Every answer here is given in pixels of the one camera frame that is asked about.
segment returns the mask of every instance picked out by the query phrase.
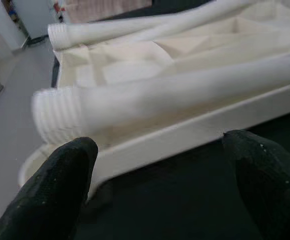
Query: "gray floor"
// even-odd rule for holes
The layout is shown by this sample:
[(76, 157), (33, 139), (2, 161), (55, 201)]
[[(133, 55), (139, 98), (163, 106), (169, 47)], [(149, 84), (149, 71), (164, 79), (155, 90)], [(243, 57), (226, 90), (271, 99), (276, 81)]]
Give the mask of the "gray floor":
[(50, 87), (53, 52), (49, 42), (21, 53), (4, 77), (0, 95), (0, 215), (18, 191), (17, 174), (41, 144), (30, 109), (32, 94)]

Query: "finger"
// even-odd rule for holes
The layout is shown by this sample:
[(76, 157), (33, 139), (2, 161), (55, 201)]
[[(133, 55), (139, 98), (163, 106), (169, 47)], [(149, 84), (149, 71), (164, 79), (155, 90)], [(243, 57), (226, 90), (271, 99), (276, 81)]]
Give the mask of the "finger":
[(0, 240), (68, 239), (86, 201), (97, 154), (87, 137), (56, 149), (7, 207)]
[(243, 130), (224, 135), (241, 197), (265, 240), (290, 240), (290, 154)]

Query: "black table surface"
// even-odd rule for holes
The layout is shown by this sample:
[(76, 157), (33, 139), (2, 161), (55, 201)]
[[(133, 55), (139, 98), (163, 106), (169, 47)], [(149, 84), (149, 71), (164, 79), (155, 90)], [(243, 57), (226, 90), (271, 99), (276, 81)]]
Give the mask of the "black table surface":
[[(156, 0), (152, 7), (112, 19), (175, 13), (205, 2)], [(290, 114), (250, 131), (280, 143), (290, 152)], [(261, 239), (239, 196), (220, 140), (118, 176), (109, 183), (113, 189), (110, 204), (90, 216), (88, 223), (78, 225), (76, 240)]]

